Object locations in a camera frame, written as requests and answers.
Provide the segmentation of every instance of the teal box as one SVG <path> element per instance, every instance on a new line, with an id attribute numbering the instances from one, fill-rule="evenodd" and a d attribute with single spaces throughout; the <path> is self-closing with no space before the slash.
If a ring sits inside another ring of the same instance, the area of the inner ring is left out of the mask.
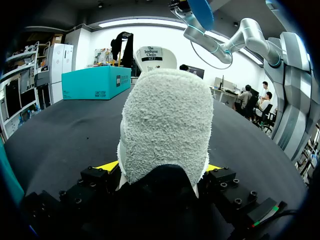
<path id="1" fill-rule="evenodd" d="M 131 69 L 100 66 L 62 74 L 63 99 L 109 100 L 130 88 Z"/>

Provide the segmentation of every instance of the silver robotic arm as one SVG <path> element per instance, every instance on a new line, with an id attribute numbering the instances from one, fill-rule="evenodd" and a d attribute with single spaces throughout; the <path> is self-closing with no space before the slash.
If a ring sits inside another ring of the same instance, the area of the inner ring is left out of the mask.
<path id="1" fill-rule="evenodd" d="M 206 30 L 190 9 L 180 9 L 179 5 L 175 5 L 171 8 L 171 11 L 186 23 L 187 28 L 183 35 L 193 43 L 208 50 L 224 64 L 231 64 L 231 54 L 244 47 L 260 54 L 272 67 L 276 68 L 281 63 L 282 50 L 272 42 L 265 40 L 259 24 L 251 18 L 244 18 L 238 31 L 228 42 L 220 44 L 213 37 L 205 34 Z"/>
<path id="2" fill-rule="evenodd" d="M 205 34 L 206 30 L 200 24 L 204 21 L 200 19 L 201 11 L 197 12 L 198 21 L 186 0 L 174 0 L 169 7 L 187 25 L 183 35 L 222 63 L 230 66 L 232 53 L 244 47 L 264 58 L 264 72 L 277 95 L 278 110 L 271 138 L 293 163 L 299 161 L 320 118 L 320 84 L 315 79 L 313 65 L 301 38 L 294 32 L 282 32 L 280 38 L 265 40 L 259 24 L 244 18 L 238 31 L 227 42 L 218 43 Z"/>

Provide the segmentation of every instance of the black tabletop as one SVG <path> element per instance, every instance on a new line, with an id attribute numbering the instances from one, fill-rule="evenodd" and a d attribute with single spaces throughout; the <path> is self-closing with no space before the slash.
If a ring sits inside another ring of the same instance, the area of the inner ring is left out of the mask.
<path id="1" fill-rule="evenodd" d="M 4 146 L 26 194 L 46 190 L 57 198 L 86 167 L 117 160 L 121 112 L 130 91 L 111 100 L 59 101 L 19 128 Z M 234 170 L 248 189 L 258 192 L 260 202 L 271 197 L 298 209 L 307 190 L 284 152 L 231 108 L 217 100 L 213 108 L 210 163 Z M 222 218 L 218 211 L 213 214 Z M 276 234 L 287 222 L 283 217 L 270 233 Z M 232 231 L 223 218 L 214 227 L 223 239 Z"/>

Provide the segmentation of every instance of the white towel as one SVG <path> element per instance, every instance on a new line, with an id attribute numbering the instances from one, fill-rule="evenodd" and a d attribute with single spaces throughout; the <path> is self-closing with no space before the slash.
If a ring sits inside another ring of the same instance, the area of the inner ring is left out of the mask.
<path id="1" fill-rule="evenodd" d="M 143 74 L 124 104 L 117 148 L 129 184 L 174 164 L 195 186 L 209 164 L 212 118 L 211 91 L 198 76 L 175 69 Z"/>

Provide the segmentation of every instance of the white refrigerator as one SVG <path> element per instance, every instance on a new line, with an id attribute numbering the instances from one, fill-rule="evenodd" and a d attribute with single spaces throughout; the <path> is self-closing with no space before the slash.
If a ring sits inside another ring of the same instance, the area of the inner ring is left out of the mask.
<path id="1" fill-rule="evenodd" d="M 50 47 L 49 70 L 50 70 L 50 93 L 51 104 L 63 99 L 62 74 L 72 71 L 72 55 L 74 46 L 55 43 Z"/>

